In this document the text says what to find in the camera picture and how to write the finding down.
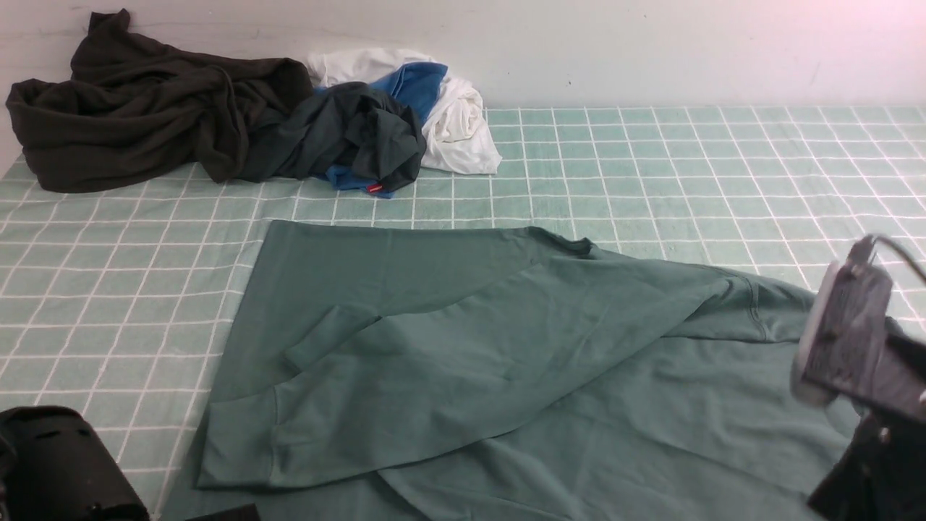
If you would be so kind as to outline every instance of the bed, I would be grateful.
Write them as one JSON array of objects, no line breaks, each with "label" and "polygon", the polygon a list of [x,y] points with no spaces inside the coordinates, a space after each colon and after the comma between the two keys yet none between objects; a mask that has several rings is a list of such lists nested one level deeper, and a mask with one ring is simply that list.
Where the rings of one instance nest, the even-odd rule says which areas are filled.
[{"label": "bed", "polygon": [[[542,226],[640,258],[814,289],[867,232],[926,260],[926,110],[489,110],[496,176],[422,171],[379,199],[317,180],[214,184],[198,165],[54,194],[0,179],[0,407],[83,413],[158,511],[206,402],[267,225]],[[926,289],[895,258],[892,315]]]}]

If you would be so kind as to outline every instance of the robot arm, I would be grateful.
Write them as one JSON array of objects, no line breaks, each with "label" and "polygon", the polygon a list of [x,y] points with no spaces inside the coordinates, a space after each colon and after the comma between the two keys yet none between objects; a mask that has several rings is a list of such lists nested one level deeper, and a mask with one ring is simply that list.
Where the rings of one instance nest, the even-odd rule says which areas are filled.
[{"label": "robot arm", "polygon": [[792,367],[792,392],[824,407],[839,395],[865,410],[849,448],[811,494],[808,505],[829,521],[926,520],[926,345],[886,318],[893,282],[871,263],[869,235],[846,263],[830,265]]}]

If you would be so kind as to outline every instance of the sweatshirt seam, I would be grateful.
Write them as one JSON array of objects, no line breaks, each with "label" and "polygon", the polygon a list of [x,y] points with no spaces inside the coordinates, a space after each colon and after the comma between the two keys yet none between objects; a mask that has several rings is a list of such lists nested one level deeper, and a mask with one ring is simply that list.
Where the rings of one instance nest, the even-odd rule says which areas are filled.
[{"label": "sweatshirt seam", "polygon": [[277,425],[280,422],[280,400],[277,394],[277,386],[273,386],[273,427],[270,428],[268,444],[270,445],[270,470],[267,476],[268,485],[273,485],[273,480],[277,474],[277,444],[274,443],[277,433]]},{"label": "sweatshirt seam", "polygon": [[745,282],[746,287],[749,288],[749,318],[752,319],[753,324],[758,328],[759,333],[762,334],[761,342],[767,343],[769,341],[769,329],[765,326],[765,324],[762,323],[762,320],[758,314],[758,287],[756,286],[756,283],[750,280],[748,277],[742,276],[725,268],[719,268],[717,266],[702,266],[702,268],[724,273]]}]

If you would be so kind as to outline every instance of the dark green shirt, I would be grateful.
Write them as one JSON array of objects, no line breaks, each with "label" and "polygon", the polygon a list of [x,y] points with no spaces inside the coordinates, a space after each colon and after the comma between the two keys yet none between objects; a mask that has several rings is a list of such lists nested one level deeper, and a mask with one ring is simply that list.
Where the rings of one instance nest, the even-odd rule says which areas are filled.
[{"label": "dark green shirt", "polygon": [[536,228],[275,222],[165,519],[812,518],[857,416],[789,395],[811,299]]}]

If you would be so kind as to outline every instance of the black device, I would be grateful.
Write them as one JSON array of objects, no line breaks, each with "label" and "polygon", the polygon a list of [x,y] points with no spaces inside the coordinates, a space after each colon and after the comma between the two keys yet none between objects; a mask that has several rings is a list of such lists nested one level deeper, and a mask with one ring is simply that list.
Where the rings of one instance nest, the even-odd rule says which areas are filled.
[{"label": "black device", "polygon": [[0,413],[0,478],[2,521],[150,521],[94,429],[66,407]]},{"label": "black device", "polygon": [[825,407],[843,395],[863,414],[807,502],[829,521],[926,520],[926,344],[887,318],[894,284],[873,264],[877,243],[926,282],[889,237],[856,242],[845,264],[827,270],[792,367],[792,392],[804,403]]}]

